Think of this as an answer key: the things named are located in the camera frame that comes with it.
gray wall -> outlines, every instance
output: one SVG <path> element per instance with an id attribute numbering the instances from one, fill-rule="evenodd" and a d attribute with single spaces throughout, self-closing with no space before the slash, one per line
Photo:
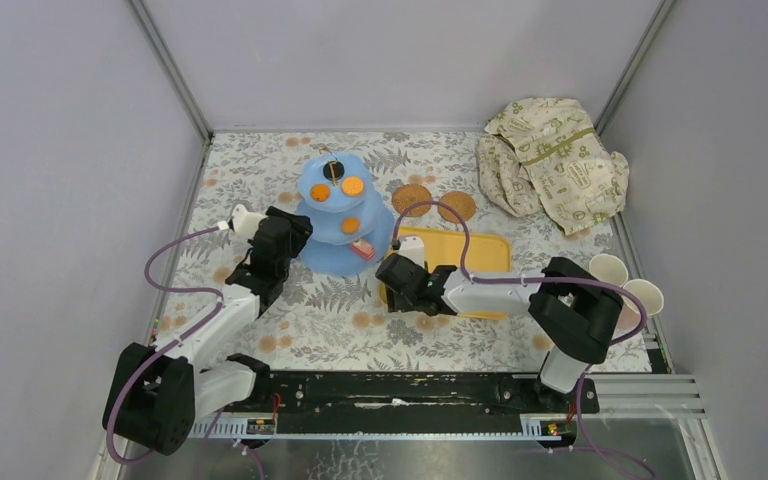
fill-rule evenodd
<path id="1" fill-rule="evenodd" d="M 726 470 L 768 478 L 768 2 L 679 2 L 605 139 Z"/>
<path id="2" fill-rule="evenodd" d="M 148 0 L 217 129 L 479 128 L 511 101 L 595 118 L 658 0 Z"/>
<path id="3" fill-rule="evenodd" d="M 199 150 L 125 2 L 0 1 L 0 480 L 87 475 Z"/>

cookie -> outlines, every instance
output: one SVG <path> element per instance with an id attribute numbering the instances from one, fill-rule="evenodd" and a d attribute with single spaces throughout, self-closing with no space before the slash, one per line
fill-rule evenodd
<path id="1" fill-rule="evenodd" d="M 469 220 L 475 215 L 475 200 L 468 193 L 464 192 L 449 192 L 443 195 L 440 199 L 441 202 L 454 208 L 464 221 Z M 452 223 L 458 223 L 458 219 L 452 215 L 452 212 L 446 210 L 443 207 L 437 207 L 437 211 L 440 212 L 440 216 L 444 220 L 448 220 Z"/>
<path id="2" fill-rule="evenodd" d="M 393 192 L 393 208 L 400 214 L 416 202 L 431 200 L 431 192 L 422 185 L 408 184 Z M 408 217 L 421 217 L 431 210 L 431 205 L 416 207 L 407 213 Z"/>
<path id="3" fill-rule="evenodd" d="M 324 183 L 317 183 L 310 188 L 310 198 L 316 202 L 324 202 L 331 196 L 331 189 Z"/>
<path id="4" fill-rule="evenodd" d="M 360 228 L 360 220 L 358 220 L 355 217 L 349 217 L 345 220 L 343 220 L 343 224 L 341 226 L 343 233 L 346 235 L 351 235 L 358 231 Z"/>
<path id="5" fill-rule="evenodd" d="M 343 185 L 341 188 L 347 197 L 357 197 L 363 193 L 363 179 L 360 177 L 349 177 L 343 180 Z"/>

stacked cups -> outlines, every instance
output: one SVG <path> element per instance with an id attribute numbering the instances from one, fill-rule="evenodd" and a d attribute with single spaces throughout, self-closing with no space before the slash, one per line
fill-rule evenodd
<path id="1" fill-rule="evenodd" d="M 590 260 L 590 275 L 596 280 L 620 286 L 639 298 L 646 307 L 646 314 L 651 317 L 664 309 L 664 294 L 654 283 L 642 278 L 628 279 L 628 269 L 619 258 L 607 253 L 600 253 Z M 623 297 L 623 309 L 617 321 L 618 330 L 630 330 L 640 322 L 640 312 L 626 297 Z"/>

blue tiered stand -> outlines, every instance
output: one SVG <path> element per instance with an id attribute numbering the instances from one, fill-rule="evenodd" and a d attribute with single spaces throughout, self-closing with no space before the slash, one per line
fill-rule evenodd
<path id="1" fill-rule="evenodd" d="M 362 194 L 343 193 L 343 181 L 351 177 L 363 182 Z M 327 199 L 319 201 L 311 196 L 315 185 L 328 187 Z M 372 175 L 360 157 L 329 152 L 314 158 L 305 164 L 298 188 L 304 200 L 296 213 L 310 217 L 313 224 L 313 234 L 301 253 L 301 260 L 308 268 L 332 275 L 355 275 L 378 263 L 387 253 L 395 219 L 372 185 Z M 356 218 L 360 226 L 353 233 L 345 234 L 343 222 L 351 217 Z M 375 247 L 375 255 L 369 260 L 349 248 L 358 238 Z"/>

white plastic part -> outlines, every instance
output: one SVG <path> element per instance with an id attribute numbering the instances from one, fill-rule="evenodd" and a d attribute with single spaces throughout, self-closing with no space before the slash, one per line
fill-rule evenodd
<path id="1" fill-rule="evenodd" d="M 520 273 L 470 272 L 475 277 L 511 278 L 518 280 Z M 539 271 L 526 272 L 529 276 L 542 275 Z M 527 315 L 528 297 L 536 293 L 539 284 L 485 284 L 472 283 L 460 270 L 449 275 L 443 290 L 443 301 L 456 313 L 505 312 Z"/>
<path id="2" fill-rule="evenodd" d="M 540 383 L 560 393 L 569 393 L 575 388 L 578 377 L 587 364 L 565 354 L 558 347 L 552 348 L 540 368 Z"/>
<path id="3" fill-rule="evenodd" d="M 425 268 L 425 243 L 416 235 L 399 238 L 399 255 Z"/>
<path id="4" fill-rule="evenodd" d="M 195 378 L 196 417 L 203 418 L 228 405 L 249 398 L 255 374 L 237 362 L 222 362 Z"/>
<path id="5" fill-rule="evenodd" d="M 260 222 L 264 218 L 266 218 L 266 215 L 250 212 L 243 204 L 238 204 L 234 207 L 234 211 L 231 212 L 234 231 L 245 240 L 250 240 L 254 237 Z"/>
<path id="6" fill-rule="evenodd" d="M 225 285 L 222 288 L 225 306 L 213 319 L 207 322 L 191 337 L 173 348 L 167 354 L 172 358 L 185 357 L 193 365 L 196 372 L 201 371 L 219 351 L 222 345 L 233 337 L 236 332 L 253 323 L 260 313 L 260 298 L 251 293 L 248 288 L 239 285 Z M 215 304 L 204 307 L 187 323 L 171 332 L 157 337 L 155 345 L 164 346 L 169 342 L 180 339 L 181 335 L 204 318 Z"/>

